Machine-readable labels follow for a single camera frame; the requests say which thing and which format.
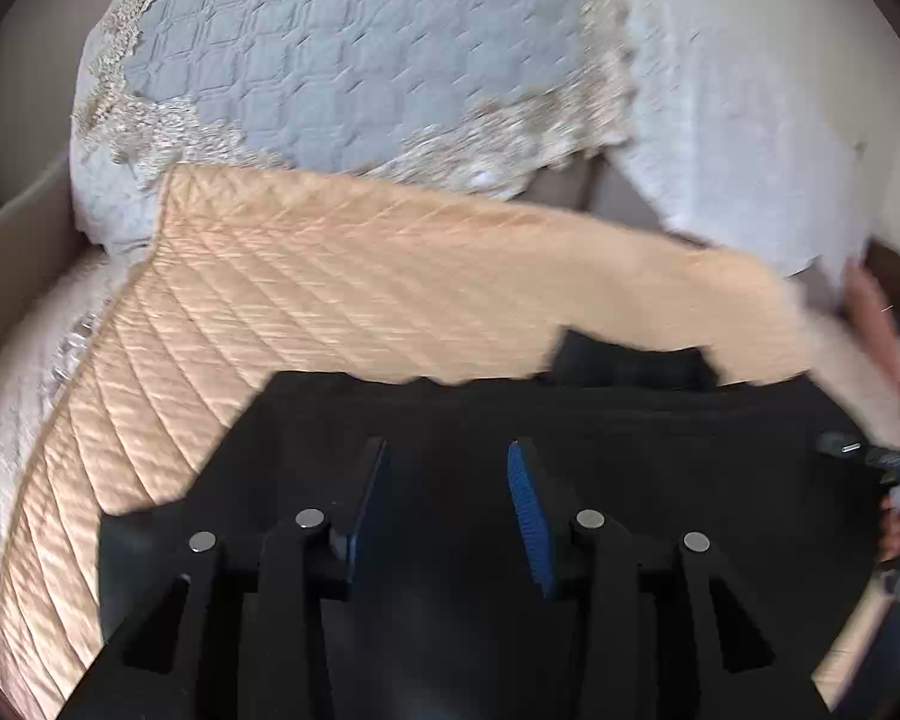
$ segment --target lace trim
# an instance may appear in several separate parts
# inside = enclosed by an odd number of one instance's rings
[[[127,93],[124,62],[153,2],[121,0],[101,23],[104,48],[90,67],[96,86],[74,113],[84,155],[104,146],[114,162],[134,162],[143,187],[174,162],[291,167],[278,154],[247,148],[227,122],[201,122],[187,97],[154,103]],[[634,84],[622,2],[581,0],[583,66],[564,84],[509,103],[479,103],[456,127],[427,127],[399,156],[357,175],[506,199],[523,191],[540,167],[564,167],[576,151],[629,140]]]
[[[288,167],[279,154],[244,146],[240,130],[227,122],[201,122],[189,98],[154,103],[127,93],[124,62],[140,39],[140,17],[153,2],[120,0],[103,17],[104,46],[90,65],[96,85],[74,111],[84,158],[104,146],[114,162],[133,162],[141,186],[154,183],[175,162]]]
[[[139,250],[116,260],[102,253],[80,259],[34,304],[32,323],[14,329],[0,351],[0,555],[40,426],[77,371],[112,295],[144,256]]]
[[[540,167],[565,167],[577,151],[628,141],[634,84],[622,2],[581,0],[583,67],[566,82],[513,103],[479,104],[456,127],[424,129],[402,154],[365,174],[507,199]]]

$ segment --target quilted fabric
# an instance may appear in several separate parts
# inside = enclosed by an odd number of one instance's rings
[[[127,260],[88,250],[13,329],[0,351],[0,546],[26,461],[53,413],[98,314],[122,284]]]
[[[178,497],[271,372],[525,376],[564,325],[703,346],[725,381],[809,367],[782,282],[551,209],[308,172],[179,166],[163,223],[45,427],[0,573],[0,679],[54,717],[101,646],[101,511]]]
[[[581,65],[580,0],[156,0],[125,64],[156,103],[306,170],[375,166],[479,98],[564,83]]]

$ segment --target finger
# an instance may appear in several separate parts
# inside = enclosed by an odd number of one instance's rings
[[[880,560],[890,560],[900,554],[900,536],[880,539]]]
[[[900,533],[900,517],[897,514],[885,514],[880,522],[880,527],[888,536]]]

